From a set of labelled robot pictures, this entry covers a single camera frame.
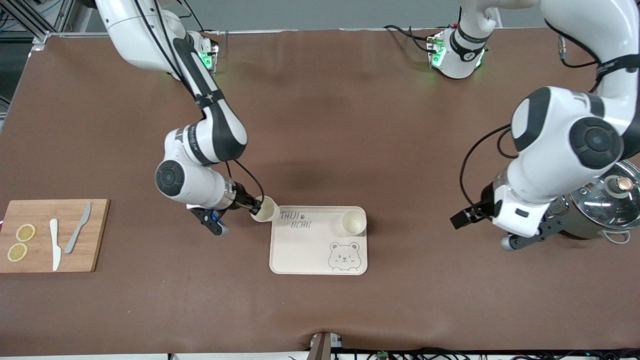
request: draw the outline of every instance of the cutting board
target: cutting board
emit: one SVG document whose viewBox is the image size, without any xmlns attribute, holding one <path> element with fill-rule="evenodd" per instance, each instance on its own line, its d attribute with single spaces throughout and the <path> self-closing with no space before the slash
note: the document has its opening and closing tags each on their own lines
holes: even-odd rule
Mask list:
<svg viewBox="0 0 640 360">
<path fill-rule="evenodd" d="M 80 230 L 76 246 L 71 254 L 65 247 L 76 230 L 87 203 L 91 202 L 89 221 Z M 58 246 L 62 248 L 60 266 L 56 272 L 92 272 L 98 259 L 104 222 L 107 219 L 107 199 L 70 200 L 13 200 L 4 215 L 0 231 L 0 273 L 53 272 L 53 251 L 49 221 L 58 219 Z M 7 258 L 9 248 L 19 242 L 15 232 L 24 224 L 36 227 L 35 236 L 25 242 L 27 255 L 12 263 Z"/>
</svg>

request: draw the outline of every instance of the table surface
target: table surface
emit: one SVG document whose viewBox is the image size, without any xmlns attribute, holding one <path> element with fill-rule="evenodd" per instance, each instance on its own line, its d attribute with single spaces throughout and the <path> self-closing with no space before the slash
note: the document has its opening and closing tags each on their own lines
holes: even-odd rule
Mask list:
<svg viewBox="0 0 640 360">
<path fill-rule="evenodd" d="M 363 207 L 366 273 L 272 273 L 270 226 L 243 211 L 212 236 L 154 186 L 164 136 L 200 119 L 182 85 L 127 64 L 108 38 L 50 38 L 0 137 L 0 208 L 111 207 L 94 273 L 0 275 L 0 355 L 286 351 L 320 331 L 360 348 L 640 347 L 640 242 L 554 236 L 505 252 L 489 222 L 449 223 L 478 138 L 541 86 L 591 87 L 595 70 L 562 67 L 551 31 L 497 30 L 463 81 L 397 33 L 220 40 L 216 80 L 250 137 L 243 163 L 279 204 Z M 481 146 L 470 193 L 507 164 Z"/>
</svg>

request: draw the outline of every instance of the bear face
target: bear face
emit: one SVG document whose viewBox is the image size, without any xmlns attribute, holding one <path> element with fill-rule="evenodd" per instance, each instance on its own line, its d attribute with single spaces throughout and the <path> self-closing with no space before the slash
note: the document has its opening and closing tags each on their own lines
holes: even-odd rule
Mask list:
<svg viewBox="0 0 640 360">
<path fill-rule="evenodd" d="M 331 256 L 329 256 L 329 266 L 332 270 L 349 270 L 358 269 L 362 265 L 360 259 L 360 246 L 358 243 L 350 243 L 349 245 L 340 245 L 331 243 Z"/>
</svg>

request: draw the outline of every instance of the knife handle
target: knife handle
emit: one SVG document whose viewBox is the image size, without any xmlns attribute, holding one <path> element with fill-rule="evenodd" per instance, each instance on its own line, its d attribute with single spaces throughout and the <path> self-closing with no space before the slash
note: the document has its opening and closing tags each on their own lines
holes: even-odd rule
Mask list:
<svg viewBox="0 0 640 360">
<path fill-rule="evenodd" d="M 78 240 L 78 235 L 80 234 L 81 228 L 82 225 L 78 225 L 78 227 L 76 227 L 76 231 L 74 231 L 74 234 L 71 236 L 71 240 L 69 240 L 67 247 L 65 247 L 65 254 L 71 254 L 71 252 L 74 250 L 74 247 L 76 246 L 76 240 Z"/>
<path fill-rule="evenodd" d="M 53 218 L 49 221 L 49 227 L 51 228 L 51 243 L 53 245 L 58 244 L 58 219 Z"/>
</svg>

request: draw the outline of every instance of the white knife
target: white knife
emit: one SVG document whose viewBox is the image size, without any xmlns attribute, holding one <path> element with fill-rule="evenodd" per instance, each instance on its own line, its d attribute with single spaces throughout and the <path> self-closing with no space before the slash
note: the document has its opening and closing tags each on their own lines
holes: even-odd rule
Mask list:
<svg viewBox="0 0 640 360">
<path fill-rule="evenodd" d="M 51 228 L 51 245 L 53 246 L 53 271 L 58 271 L 62 255 L 62 249 L 58 246 L 58 219 L 51 219 L 49 227 Z"/>
<path fill-rule="evenodd" d="M 65 247 L 65 254 L 71 254 L 71 252 L 74 250 L 74 246 L 76 246 L 76 240 L 78 240 L 78 235 L 80 235 L 80 229 L 82 229 L 82 226 L 84 226 L 86 222 L 89 221 L 90 213 L 91 202 L 86 205 L 84 213 L 82 214 L 80 222 L 78 223 L 78 227 L 76 227 L 76 231 L 74 231 L 74 234 L 71 236 L 71 240 L 69 240 L 69 242 L 67 243 L 67 247 Z"/>
</svg>

